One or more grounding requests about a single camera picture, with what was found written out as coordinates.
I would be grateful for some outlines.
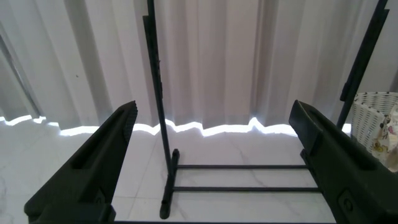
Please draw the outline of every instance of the curtain fold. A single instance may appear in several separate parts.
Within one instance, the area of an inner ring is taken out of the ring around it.
[[[269,126],[287,123],[299,99],[336,121],[376,3],[155,1],[166,118],[209,128],[256,117]],[[392,90],[398,3],[387,8],[360,91]],[[0,116],[98,126],[136,100],[137,123],[156,125],[143,15],[145,0],[1,1],[0,35],[10,53],[2,48]]]

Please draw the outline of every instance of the sheer curtain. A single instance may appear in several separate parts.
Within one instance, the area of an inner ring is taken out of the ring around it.
[[[166,118],[204,128],[287,122],[294,100],[336,120],[338,97],[377,1],[156,1]],[[392,90],[398,2],[360,91]],[[0,2],[0,116],[98,126],[136,100],[158,123],[142,24],[144,0]]]

